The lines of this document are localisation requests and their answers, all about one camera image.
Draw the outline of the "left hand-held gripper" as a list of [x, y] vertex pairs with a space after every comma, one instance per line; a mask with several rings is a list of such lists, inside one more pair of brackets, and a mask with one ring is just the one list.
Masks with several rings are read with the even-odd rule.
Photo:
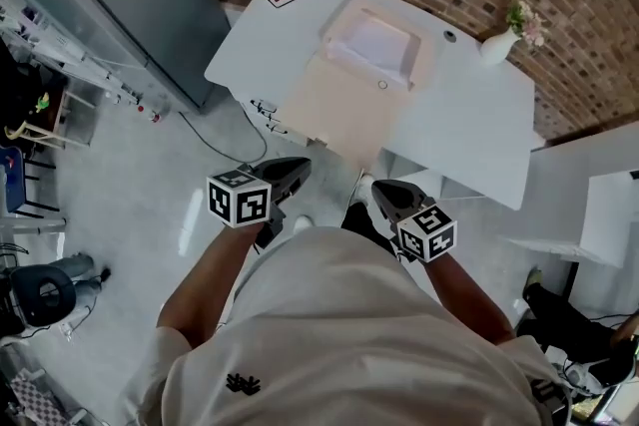
[[266, 249], [284, 227], [280, 203], [294, 196], [311, 173], [312, 161], [299, 157], [208, 176], [208, 211], [231, 228], [260, 224], [254, 245]]

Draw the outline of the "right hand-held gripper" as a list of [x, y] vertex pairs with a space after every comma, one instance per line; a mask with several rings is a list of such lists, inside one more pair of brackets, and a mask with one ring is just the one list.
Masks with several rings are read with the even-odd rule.
[[409, 262], [433, 262], [456, 247], [457, 221], [419, 187], [376, 180], [371, 193], [383, 215], [390, 217], [394, 242]]

